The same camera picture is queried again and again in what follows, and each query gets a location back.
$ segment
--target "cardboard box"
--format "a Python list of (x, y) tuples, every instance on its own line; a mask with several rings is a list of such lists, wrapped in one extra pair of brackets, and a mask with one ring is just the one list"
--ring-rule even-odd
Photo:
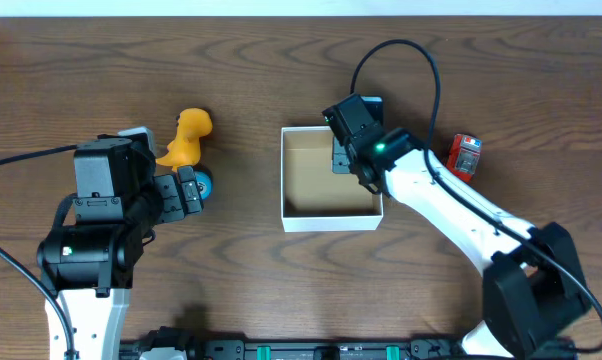
[(281, 220), (286, 232), (374, 230), (383, 201), (352, 174), (332, 172), (328, 126), (281, 129)]

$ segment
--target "white wall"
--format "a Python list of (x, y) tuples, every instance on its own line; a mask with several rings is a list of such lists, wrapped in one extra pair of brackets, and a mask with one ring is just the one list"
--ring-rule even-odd
[(602, 15), (602, 0), (0, 0), (0, 16)]

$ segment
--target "blue object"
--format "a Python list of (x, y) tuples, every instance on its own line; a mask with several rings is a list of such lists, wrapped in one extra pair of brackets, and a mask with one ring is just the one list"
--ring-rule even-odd
[(199, 187), (199, 194), (201, 200), (205, 200), (212, 194), (212, 179), (201, 171), (195, 171), (194, 176), (197, 178), (197, 186)]

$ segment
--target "table surface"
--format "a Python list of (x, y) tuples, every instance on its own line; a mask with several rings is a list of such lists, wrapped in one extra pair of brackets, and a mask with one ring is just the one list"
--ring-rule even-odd
[[(0, 19), (0, 158), (139, 125), (164, 152), (181, 110), (211, 111), (215, 192), (200, 216), (156, 228), (126, 338), (162, 325), (202, 338), (463, 335), (481, 319), (480, 276), (414, 211), (386, 199), (375, 232), (281, 225), (280, 128), (321, 125), (365, 52), (397, 37), (439, 63), (438, 148), (457, 132), (482, 139), (472, 186), (565, 226), (602, 303), (602, 18)], [(358, 83), (385, 98), (388, 127), (421, 137), (433, 89), (427, 63), (400, 47)], [(36, 274), (56, 205), (75, 190), (71, 156), (0, 168), (0, 245)], [(566, 333), (595, 345), (601, 326), (591, 312)], [(0, 359), (47, 352), (43, 298), (0, 260)]]

